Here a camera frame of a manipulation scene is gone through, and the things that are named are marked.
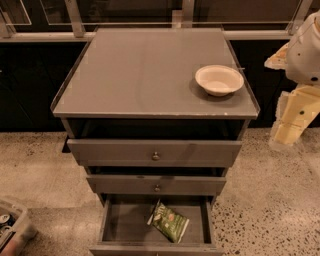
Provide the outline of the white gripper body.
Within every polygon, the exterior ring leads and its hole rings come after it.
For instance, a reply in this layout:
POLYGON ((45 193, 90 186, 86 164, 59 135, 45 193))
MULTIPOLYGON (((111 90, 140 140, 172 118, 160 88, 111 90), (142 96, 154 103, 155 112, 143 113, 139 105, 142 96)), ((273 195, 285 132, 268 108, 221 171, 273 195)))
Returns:
POLYGON ((316 117, 320 113, 320 87, 299 84, 289 95, 284 117, 316 117))

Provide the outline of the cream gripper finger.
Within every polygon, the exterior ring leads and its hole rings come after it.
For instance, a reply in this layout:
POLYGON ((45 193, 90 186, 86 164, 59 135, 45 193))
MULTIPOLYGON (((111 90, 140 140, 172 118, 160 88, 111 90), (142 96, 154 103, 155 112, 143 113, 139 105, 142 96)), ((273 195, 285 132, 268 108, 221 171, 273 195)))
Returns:
POLYGON ((284 110, 287 104, 288 92, 282 92, 277 103, 276 121, 274 122, 269 143, 273 147, 283 145, 292 146, 295 144, 304 130, 312 123, 316 117, 284 117, 284 110))
POLYGON ((264 66, 274 70, 285 70, 287 68, 287 54, 288 43, 284 44, 280 49, 277 50, 271 57, 265 62, 264 66))

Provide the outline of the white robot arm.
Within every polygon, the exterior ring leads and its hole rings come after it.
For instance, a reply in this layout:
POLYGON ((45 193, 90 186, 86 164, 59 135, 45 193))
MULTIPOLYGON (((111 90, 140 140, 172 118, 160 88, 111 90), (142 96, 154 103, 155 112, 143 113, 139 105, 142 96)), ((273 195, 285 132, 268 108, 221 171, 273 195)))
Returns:
POLYGON ((284 70, 297 83, 290 93, 281 93, 271 131, 272 143, 293 145, 320 113, 320 10, 309 15, 264 66, 284 70))

